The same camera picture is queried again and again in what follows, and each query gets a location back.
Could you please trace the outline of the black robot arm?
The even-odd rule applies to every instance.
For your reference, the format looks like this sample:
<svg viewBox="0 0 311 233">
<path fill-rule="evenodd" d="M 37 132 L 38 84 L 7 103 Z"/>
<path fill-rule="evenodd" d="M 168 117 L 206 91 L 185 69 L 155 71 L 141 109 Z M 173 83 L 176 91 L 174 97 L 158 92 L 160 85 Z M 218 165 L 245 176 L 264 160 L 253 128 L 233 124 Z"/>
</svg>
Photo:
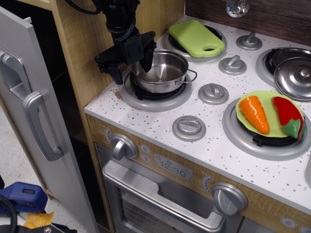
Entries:
<svg viewBox="0 0 311 233">
<path fill-rule="evenodd" d="M 154 31 L 141 34 L 136 28 L 139 0 L 101 0 L 106 27 L 114 46 L 95 56 L 101 73 L 110 74 L 117 85 L 123 84 L 119 66 L 139 62 L 145 72 L 151 69 L 156 48 Z"/>
</svg>

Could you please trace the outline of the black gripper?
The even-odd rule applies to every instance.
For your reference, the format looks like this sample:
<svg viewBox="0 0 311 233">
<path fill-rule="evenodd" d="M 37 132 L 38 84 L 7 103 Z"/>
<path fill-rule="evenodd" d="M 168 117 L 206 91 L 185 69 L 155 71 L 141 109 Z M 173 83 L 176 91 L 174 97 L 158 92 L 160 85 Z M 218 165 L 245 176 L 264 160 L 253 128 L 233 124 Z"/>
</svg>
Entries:
<svg viewBox="0 0 311 233">
<path fill-rule="evenodd" d="M 108 72 L 117 85 L 123 85 L 119 65 L 132 65 L 139 62 L 145 72 L 148 72 L 153 63 L 156 42 L 156 33 L 150 31 L 136 34 L 95 56 L 100 72 Z"/>
</svg>

